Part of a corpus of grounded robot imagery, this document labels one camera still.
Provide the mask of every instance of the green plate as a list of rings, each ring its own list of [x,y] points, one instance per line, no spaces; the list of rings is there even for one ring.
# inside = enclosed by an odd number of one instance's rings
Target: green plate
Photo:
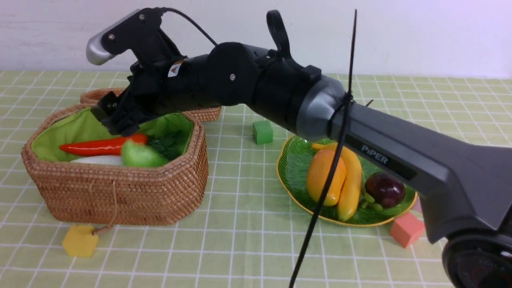
[[[317,143],[328,144],[334,141],[330,139],[320,140]],[[315,150],[311,149],[311,142],[298,137],[291,136],[286,140],[279,156],[276,168],[278,178],[293,201],[309,214],[313,214],[316,202],[306,191],[306,176],[309,163],[313,159]],[[359,157],[362,166],[361,191],[364,191],[364,183],[373,173],[380,171],[380,168]],[[371,208],[362,208],[361,203],[356,213],[346,222],[341,222],[336,217],[336,206],[323,207],[319,218],[328,222],[352,226],[352,227],[373,227],[393,221],[394,218],[409,211],[416,202],[418,194],[411,187],[406,186],[406,197],[399,205],[376,212]]]

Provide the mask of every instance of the wicker basket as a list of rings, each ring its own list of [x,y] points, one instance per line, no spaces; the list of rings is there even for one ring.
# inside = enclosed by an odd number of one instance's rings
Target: wicker basket
[[[121,92],[124,91],[124,88],[104,88],[104,89],[97,89],[92,90],[89,92],[86,92],[80,96],[80,103],[82,104],[96,104],[100,98],[105,96],[110,91],[116,93],[116,95],[121,94]],[[208,121],[215,121],[219,119],[219,116],[221,115],[222,108],[207,108],[207,109],[201,109],[201,110],[193,110],[188,111],[187,113],[191,117],[195,117],[199,122],[208,122]]]
[[[185,153],[158,168],[105,166],[43,161],[31,148],[45,129],[91,104],[78,104],[50,115],[22,149],[28,174],[48,210],[63,222],[169,225],[202,202],[208,179],[203,126],[194,117]]]

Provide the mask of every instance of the warning label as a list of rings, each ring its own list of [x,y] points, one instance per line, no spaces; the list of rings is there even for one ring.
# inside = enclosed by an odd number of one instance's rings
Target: warning label
[[[169,69],[169,73],[167,74],[167,77],[174,77],[174,76],[178,75],[178,72],[180,71],[181,64],[182,64],[182,62],[172,65]]]

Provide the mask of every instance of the purple fruit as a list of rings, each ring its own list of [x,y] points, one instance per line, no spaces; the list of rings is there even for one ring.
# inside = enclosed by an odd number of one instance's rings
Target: purple fruit
[[[395,207],[406,197],[406,188],[403,183],[382,171],[368,177],[365,189],[366,193],[375,199],[375,203],[383,208]]]

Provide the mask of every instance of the yellow tag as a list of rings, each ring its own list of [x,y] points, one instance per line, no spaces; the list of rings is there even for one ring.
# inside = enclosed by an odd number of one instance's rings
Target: yellow tag
[[[71,257],[90,258],[99,240],[93,231],[94,227],[89,225],[71,226],[62,241],[62,247]]]

